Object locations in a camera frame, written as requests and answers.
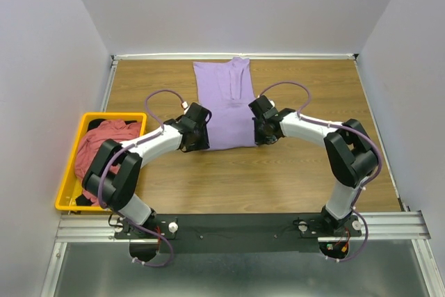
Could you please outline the purple t shirt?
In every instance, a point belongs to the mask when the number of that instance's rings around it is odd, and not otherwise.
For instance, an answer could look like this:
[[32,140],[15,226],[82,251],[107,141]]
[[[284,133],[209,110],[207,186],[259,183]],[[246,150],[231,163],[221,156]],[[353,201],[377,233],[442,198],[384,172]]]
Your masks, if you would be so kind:
[[199,104],[212,113],[207,125],[209,149],[254,147],[253,113],[248,106],[255,100],[250,60],[194,62],[193,69]]

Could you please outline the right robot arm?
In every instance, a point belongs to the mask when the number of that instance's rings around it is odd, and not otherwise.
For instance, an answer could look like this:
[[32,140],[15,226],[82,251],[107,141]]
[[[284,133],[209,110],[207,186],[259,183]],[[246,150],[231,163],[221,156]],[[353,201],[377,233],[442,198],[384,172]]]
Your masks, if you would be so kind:
[[281,138],[298,138],[324,147],[335,178],[330,199],[316,215],[321,232],[332,234],[350,219],[363,188],[382,169],[382,155],[362,124],[355,119],[331,122],[293,109],[278,111],[264,95],[248,104],[253,113],[257,145]]

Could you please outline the aluminium frame rail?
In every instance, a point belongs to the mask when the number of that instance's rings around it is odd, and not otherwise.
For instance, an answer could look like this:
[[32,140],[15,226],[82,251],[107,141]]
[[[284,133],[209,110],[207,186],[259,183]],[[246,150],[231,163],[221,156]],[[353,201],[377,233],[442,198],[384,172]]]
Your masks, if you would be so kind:
[[43,296],[441,296],[418,212],[160,215],[165,241],[64,215]]

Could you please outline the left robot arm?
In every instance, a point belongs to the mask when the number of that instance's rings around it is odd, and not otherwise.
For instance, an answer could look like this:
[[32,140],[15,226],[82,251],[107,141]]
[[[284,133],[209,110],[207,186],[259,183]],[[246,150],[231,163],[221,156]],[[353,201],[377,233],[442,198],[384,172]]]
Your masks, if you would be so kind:
[[144,136],[128,141],[105,140],[82,180],[82,188],[99,204],[147,230],[154,230],[155,210],[136,195],[140,170],[163,154],[209,148],[210,110],[193,102],[184,114],[162,122]]

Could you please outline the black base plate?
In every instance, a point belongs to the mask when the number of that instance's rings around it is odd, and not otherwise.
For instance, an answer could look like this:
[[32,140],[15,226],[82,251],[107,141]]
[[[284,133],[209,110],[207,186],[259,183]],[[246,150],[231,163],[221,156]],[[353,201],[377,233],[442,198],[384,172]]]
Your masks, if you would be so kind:
[[114,237],[129,241],[130,255],[146,264],[152,263],[159,253],[172,257],[321,252],[331,258],[344,259],[350,239],[362,235],[359,218],[352,214],[345,226],[326,234],[316,226],[317,214],[160,214],[156,217],[156,228],[149,232],[120,220]]

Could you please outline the yellow plastic bin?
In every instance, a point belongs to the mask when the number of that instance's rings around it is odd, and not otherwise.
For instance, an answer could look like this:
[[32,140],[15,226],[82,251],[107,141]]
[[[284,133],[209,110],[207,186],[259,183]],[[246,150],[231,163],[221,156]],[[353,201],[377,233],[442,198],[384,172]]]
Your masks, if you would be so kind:
[[100,206],[81,206],[76,203],[76,199],[83,194],[83,188],[81,186],[81,180],[77,178],[74,173],[74,163],[76,159],[76,153],[78,150],[79,142],[81,138],[87,133],[88,125],[93,120],[105,119],[105,120],[117,120],[124,121],[136,121],[141,123],[141,129],[139,136],[145,133],[145,127],[147,125],[147,116],[141,112],[89,112],[85,113],[80,122],[76,132],[74,144],[72,146],[70,157],[65,167],[62,181],[58,190],[58,195],[55,201],[55,208],[59,211],[83,211],[93,213],[103,213]]

